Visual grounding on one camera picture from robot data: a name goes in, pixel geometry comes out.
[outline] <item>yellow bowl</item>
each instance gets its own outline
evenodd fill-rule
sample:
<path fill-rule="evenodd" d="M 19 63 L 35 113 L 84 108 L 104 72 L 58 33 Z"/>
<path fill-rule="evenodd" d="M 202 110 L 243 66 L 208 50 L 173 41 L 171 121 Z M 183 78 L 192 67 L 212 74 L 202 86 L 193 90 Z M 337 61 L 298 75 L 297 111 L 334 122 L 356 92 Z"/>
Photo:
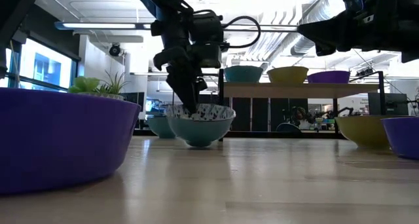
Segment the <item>yellow bowl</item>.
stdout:
<path fill-rule="evenodd" d="M 389 149 L 386 131 L 381 119 L 397 118 L 401 116 L 355 116 L 337 117 L 336 122 L 342 135 L 360 148 Z"/>
<path fill-rule="evenodd" d="M 279 67 L 268 71 L 271 83 L 303 83 L 307 78 L 306 67 Z"/>

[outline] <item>security camera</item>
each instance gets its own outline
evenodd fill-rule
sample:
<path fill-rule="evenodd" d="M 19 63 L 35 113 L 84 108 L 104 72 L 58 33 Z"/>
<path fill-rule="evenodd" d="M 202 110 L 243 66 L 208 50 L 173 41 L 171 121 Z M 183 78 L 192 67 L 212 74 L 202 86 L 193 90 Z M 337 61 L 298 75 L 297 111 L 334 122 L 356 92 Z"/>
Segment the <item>security camera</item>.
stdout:
<path fill-rule="evenodd" d="M 113 43 L 109 49 L 109 54 L 114 57 L 119 57 L 124 54 L 124 51 L 120 48 L 120 43 Z"/>

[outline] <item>ceiling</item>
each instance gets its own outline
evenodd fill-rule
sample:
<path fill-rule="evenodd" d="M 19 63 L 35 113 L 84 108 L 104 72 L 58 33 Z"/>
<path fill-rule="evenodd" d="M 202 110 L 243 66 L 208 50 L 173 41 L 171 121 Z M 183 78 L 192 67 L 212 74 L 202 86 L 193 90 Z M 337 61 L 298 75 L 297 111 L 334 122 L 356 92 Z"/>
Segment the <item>ceiling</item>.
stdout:
<path fill-rule="evenodd" d="M 260 21 L 261 24 L 298 24 L 300 21 L 312 17 L 327 18 L 338 14 L 340 9 L 344 9 L 342 0 L 319 0 L 317 6 L 310 7 L 315 1 L 186 0 L 194 10 L 212 9 L 217 14 L 222 14 L 223 22 L 228 22 L 237 16 L 248 15 Z M 149 14 L 139 0 L 37 0 L 36 4 L 64 22 L 154 21 L 154 17 Z M 93 37 L 92 39 L 98 36 L 101 44 L 105 46 L 110 45 L 106 41 L 110 36 L 143 37 L 143 45 L 147 47 L 149 59 L 152 59 L 156 53 L 163 49 L 160 38 L 151 37 L 149 31 L 106 31 L 103 33 L 98 31 L 89 34 Z M 233 45 L 246 44 L 255 38 L 255 33 L 251 32 L 232 32 L 225 33 L 225 35 Z M 299 41 L 301 41 L 301 37 L 295 34 L 264 33 L 256 45 L 246 49 L 230 50 L 223 56 L 223 63 L 231 65 L 231 60 L 237 59 L 240 64 L 247 65 L 261 65 L 268 62 L 270 67 L 267 70 L 272 67 L 302 65 L 309 67 L 311 73 L 325 69 L 345 69 L 352 70 L 355 75 L 356 70 L 367 66 L 364 64 L 364 60 L 374 64 L 375 68 L 386 70 L 390 66 L 389 61 L 399 55 L 399 53 L 393 52 L 359 52 L 363 60 L 352 50 L 332 56 L 316 57 L 314 48 L 308 48 L 303 56 L 292 56 L 290 48 Z M 205 69 L 205 71 L 212 73 L 216 72 L 216 69 Z"/>

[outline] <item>bowl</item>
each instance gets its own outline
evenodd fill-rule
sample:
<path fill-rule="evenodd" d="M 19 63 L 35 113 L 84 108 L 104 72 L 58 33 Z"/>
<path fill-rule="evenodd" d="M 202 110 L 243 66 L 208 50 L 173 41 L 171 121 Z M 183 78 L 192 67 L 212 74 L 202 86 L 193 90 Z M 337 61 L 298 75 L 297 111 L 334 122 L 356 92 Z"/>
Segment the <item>bowl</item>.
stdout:
<path fill-rule="evenodd" d="M 193 147 L 207 147 L 230 130 L 236 112 L 222 105 L 201 103 L 191 115 L 183 105 L 171 105 L 167 110 L 170 128 L 176 136 Z"/>
<path fill-rule="evenodd" d="M 386 131 L 382 119 L 400 116 L 354 116 L 335 118 L 342 135 L 355 142 L 358 147 L 366 149 L 389 149 Z"/>
<path fill-rule="evenodd" d="M 255 66 L 232 66 L 224 69 L 225 79 L 229 83 L 258 83 L 263 68 Z"/>
<path fill-rule="evenodd" d="M 150 130 L 156 134 L 160 139 L 174 139 L 176 135 L 170 129 L 168 118 L 162 117 L 151 117 L 147 119 Z"/>
<path fill-rule="evenodd" d="M 383 119 L 382 124 L 387 133 L 393 152 L 406 159 L 419 160 L 417 131 L 419 118 Z"/>
<path fill-rule="evenodd" d="M 351 73 L 348 71 L 324 71 L 307 77 L 308 83 L 348 84 Z"/>
<path fill-rule="evenodd" d="M 111 175 L 124 161 L 138 104 L 0 88 L 0 194 L 68 187 Z"/>
<path fill-rule="evenodd" d="M 303 83 L 307 78 L 306 67 L 279 67 L 268 71 L 271 83 Z"/>

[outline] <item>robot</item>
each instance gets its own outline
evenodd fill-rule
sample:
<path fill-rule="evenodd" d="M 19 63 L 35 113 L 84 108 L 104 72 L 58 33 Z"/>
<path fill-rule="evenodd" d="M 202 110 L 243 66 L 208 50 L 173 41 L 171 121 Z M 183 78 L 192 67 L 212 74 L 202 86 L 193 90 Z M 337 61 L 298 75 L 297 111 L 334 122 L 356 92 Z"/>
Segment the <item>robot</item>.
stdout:
<path fill-rule="evenodd" d="M 5 47 L 35 0 L 2 0 L 0 15 L 0 77 L 5 74 Z M 161 36 L 164 50 L 154 57 L 161 69 L 168 64 L 167 82 L 184 106 L 196 111 L 199 91 L 207 88 L 203 67 L 221 67 L 221 53 L 255 44 L 261 33 L 246 16 L 222 25 L 212 10 L 195 11 L 184 0 L 140 0 L 156 18 L 151 33 Z M 318 56 L 352 48 L 402 52 L 403 62 L 419 58 L 419 0 L 344 0 L 346 10 L 321 22 L 303 24 L 298 32 L 316 44 Z M 259 34 L 250 44 L 234 47 L 224 41 L 223 29 L 247 18 Z"/>

